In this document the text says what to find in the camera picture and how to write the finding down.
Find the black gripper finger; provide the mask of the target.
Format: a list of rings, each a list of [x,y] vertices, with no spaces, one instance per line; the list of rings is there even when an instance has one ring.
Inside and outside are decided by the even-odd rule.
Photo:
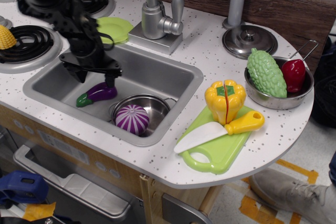
[[[105,83],[106,83],[107,87],[114,88],[115,87],[115,79],[117,78],[117,75],[113,74],[113,73],[106,73],[104,75],[104,77],[105,77]]]
[[[86,70],[82,70],[74,66],[67,66],[66,69],[68,70],[69,74],[73,76],[78,82],[85,82],[88,73]]]

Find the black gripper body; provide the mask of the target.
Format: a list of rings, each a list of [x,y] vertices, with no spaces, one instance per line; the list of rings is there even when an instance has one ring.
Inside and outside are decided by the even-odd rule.
[[[113,73],[117,77],[122,75],[121,66],[106,55],[102,43],[71,40],[69,52],[61,54],[59,59],[65,68],[74,66],[87,72]]]

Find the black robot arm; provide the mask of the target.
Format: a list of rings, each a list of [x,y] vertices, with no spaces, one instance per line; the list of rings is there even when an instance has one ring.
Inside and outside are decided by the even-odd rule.
[[[81,0],[18,0],[19,11],[51,24],[69,42],[70,51],[59,59],[78,82],[83,83],[88,72],[101,73],[109,88],[122,75],[120,64],[107,56],[97,21],[85,11]]]

